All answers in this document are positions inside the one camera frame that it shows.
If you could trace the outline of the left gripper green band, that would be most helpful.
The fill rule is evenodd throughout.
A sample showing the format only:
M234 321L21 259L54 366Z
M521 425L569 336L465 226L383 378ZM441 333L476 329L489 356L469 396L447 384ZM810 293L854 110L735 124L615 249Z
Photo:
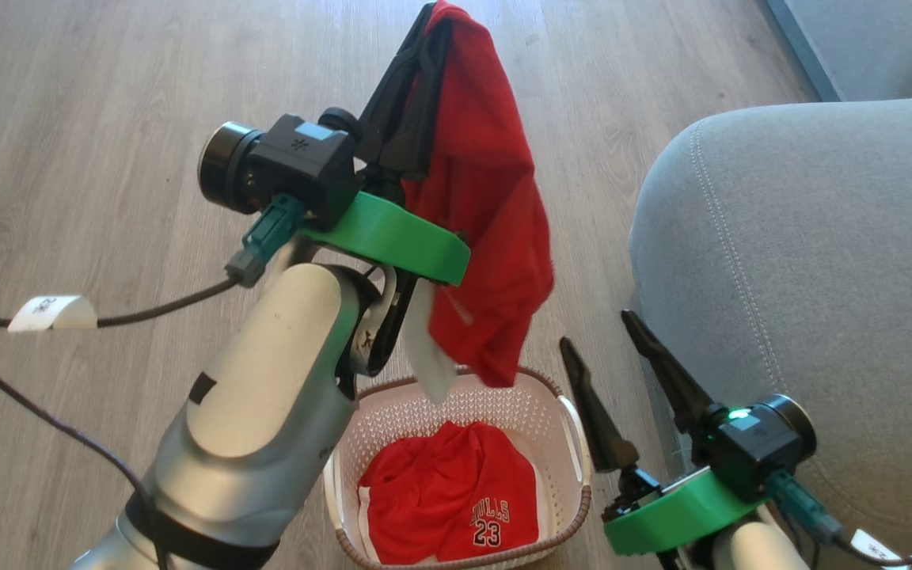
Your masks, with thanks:
M431 28L441 7L421 7L390 65L359 117L364 137L357 158L385 163L400 178L426 178L435 143L441 89L451 44L451 25ZM442 285L459 285L466 275L469 246L456 234L364 190L362 174L352 177L357 195L332 230L313 222L302 234L322 248L388 264Z

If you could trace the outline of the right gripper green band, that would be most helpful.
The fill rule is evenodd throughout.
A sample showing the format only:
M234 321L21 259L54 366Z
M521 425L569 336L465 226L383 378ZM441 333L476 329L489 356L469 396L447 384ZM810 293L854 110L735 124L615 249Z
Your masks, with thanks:
M622 310L620 317L665 393L678 431L706 436L723 405L705 392L637 313ZM560 354L594 469L598 473L635 470L640 455L607 412L594 389L591 371L571 339L560 338ZM750 501L739 498L712 469L703 468L670 484L651 503L604 523L604 534L618 556L656 554L720 533L765 502L764 496Z

